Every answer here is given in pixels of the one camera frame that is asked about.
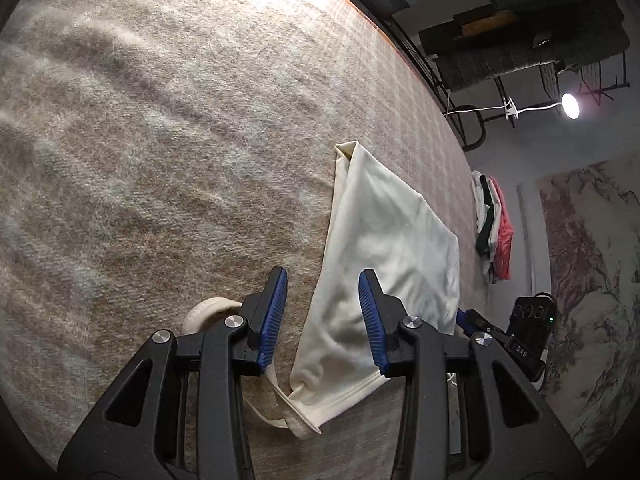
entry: white cable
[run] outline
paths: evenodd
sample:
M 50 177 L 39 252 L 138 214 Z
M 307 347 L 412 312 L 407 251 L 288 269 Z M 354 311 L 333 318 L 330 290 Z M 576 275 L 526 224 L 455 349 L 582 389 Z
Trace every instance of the white cable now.
M 540 107 L 535 107 L 535 108 L 524 108 L 524 110 L 518 110 L 517 113 L 521 114 L 523 112 L 528 112 L 529 110 L 549 110 L 549 108 L 554 108 L 556 106 L 561 105 L 562 103 L 553 103 L 552 105 L 549 106 L 540 106 Z
M 489 108 L 473 108 L 472 110 L 454 110 L 453 112 L 447 112 L 446 114 L 444 114 L 444 116 L 448 116 L 451 114 L 461 114 L 462 112 L 481 112 L 482 110 L 498 110 L 498 109 L 503 109 L 507 110 L 507 105 L 502 105 L 502 106 L 491 106 Z

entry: black device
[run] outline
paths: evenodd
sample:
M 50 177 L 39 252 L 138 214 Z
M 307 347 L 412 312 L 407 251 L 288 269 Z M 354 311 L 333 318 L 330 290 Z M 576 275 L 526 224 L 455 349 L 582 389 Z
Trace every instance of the black device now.
M 558 307 L 550 294 L 540 292 L 532 298 L 522 296 L 515 301 L 507 333 L 513 334 L 539 358 L 557 318 Z
M 476 331 L 491 334 L 532 383 L 542 377 L 545 371 L 545 363 L 540 360 L 540 354 L 536 355 L 532 352 L 524 341 L 509 330 L 505 333 L 500 327 L 489 323 L 479 312 L 472 308 L 466 312 L 459 310 L 456 323 L 468 337 L 471 337 Z
M 284 306 L 286 297 L 283 272 L 275 267 L 262 293 L 208 332 L 155 332 L 69 441 L 60 477 L 254 480 L 239 378 L 264 370 L 263 345 L 271 347 L 277 336 L 273 313 L 282 313 L 272 305 Z M 437 332 L 383 294 L 372 270 L 365 276 L 383 320 L 385 375 L 406 377 L 393 480 L 574 480 L 583 473 L 571 438 L 500 344 L 481 332 L 471 339 Z M 375 338 L 369 340 L 373 348 Z M 200 371 L 197 473 L 184 469 L 186 374 L 194 370 Z M 455 468 L 447 466 L 446 372 L 458 375 L 462 453 Z

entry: folded clothes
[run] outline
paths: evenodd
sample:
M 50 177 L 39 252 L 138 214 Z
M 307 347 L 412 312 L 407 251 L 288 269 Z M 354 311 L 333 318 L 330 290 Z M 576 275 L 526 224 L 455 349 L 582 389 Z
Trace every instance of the folded clothes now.
M 471 173 L 476 202 L 478 238 L 476 251 L 482 258 L 482 273 L 500 280 L 510 279 L 511 242 L 514 229 L 497 181 L 479 171 Z
M 630 41 L 624 15 L 614 0 L 584 0 L 520 12 L 521 22 L 503 27 L 481 46 L 438 56 L 436 65 L 446 86 L 461 90 L 481 81 L 539 64 L 554 62 L 556 70 L 574 70 L 620 54 Z M 537 33 L 548 35 L 534 44 Z

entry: beige carpet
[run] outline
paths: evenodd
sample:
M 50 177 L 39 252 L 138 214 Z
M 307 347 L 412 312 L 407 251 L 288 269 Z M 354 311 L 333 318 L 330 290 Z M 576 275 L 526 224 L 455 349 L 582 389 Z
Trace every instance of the beige carpet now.
M 338 142 L 424 195 L 458 236 L 461 306 L 484 304 L 462 151 L 347 0 L 23 0 L 0 79 L 0 394 L 51 463 L 154 330 L 273 265 L 288 387 Z M 401 381 L 308 442 L 250 419 L 257 477 L 388 478 L 400 407 Z

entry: rug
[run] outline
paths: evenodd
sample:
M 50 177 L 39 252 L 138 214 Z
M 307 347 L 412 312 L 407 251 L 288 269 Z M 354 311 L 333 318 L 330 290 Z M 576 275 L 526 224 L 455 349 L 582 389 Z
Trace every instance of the rug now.
M 150 334 L 274 265 L 288 388 L 345 139 L 458 237 L 461 304 L 484 307 L 462 150 L 348 0 L 21 0 L 0 81 L 0 396 L 52 465 Z M 256 478 L 388 479 L 402 385 L 304 442 L 247 413 Z M 261 381 L 243 388 L 277 415 Z
M 640 393 L 640 153 L 538 189 L 559 309 L 543 393 L 591 463 Z

